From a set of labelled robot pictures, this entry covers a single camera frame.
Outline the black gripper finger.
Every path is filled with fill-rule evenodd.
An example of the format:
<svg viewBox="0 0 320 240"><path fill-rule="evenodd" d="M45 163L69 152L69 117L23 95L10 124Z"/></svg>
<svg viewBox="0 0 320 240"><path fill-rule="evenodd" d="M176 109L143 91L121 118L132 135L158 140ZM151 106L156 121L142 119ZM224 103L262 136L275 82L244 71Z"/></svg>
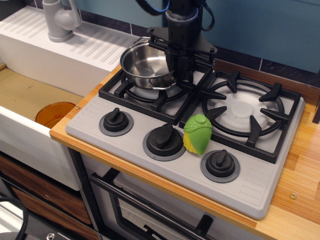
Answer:
<svg viewBox="0 0 320 240"><path fill-rule="evenodd" d="M168 71L173 74L177 69L177 55L170 49L165 50L165 60Z"/></svg>
<svg viewBox="0 0 320 240"><path fill-rule="evenodd" d="M190 81L193 73L194 58L189 55L179 55L176 65L176 82Z"/></svg>

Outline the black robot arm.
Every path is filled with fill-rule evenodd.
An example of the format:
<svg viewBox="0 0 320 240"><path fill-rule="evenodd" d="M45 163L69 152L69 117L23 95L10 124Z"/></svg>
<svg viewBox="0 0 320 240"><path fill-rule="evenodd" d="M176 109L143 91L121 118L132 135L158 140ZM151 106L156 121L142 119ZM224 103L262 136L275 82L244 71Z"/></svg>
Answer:
<svg viewBox="0 0 320 240"><path fill-rule="evenodd" d="M202 36L203 10L213 15L204 0L170 0L165 12L167 27L150 27L149 43L163 50L169 72L183 81L198 62L213 65L218 49Z"/></svg>

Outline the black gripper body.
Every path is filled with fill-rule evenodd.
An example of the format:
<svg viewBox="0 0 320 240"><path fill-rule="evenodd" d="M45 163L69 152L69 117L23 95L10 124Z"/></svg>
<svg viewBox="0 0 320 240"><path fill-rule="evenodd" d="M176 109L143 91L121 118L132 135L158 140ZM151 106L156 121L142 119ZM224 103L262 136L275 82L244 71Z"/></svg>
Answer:
<svg viewBox="0 0 320 240"><path fill-rule="evenodd" d="M201 34L202 18L188 21L168 20L168 27L150 27L151 44L155 47L172 50L178 56L191 56L194 60L208 65L214 63L217 48Z"/></svg>

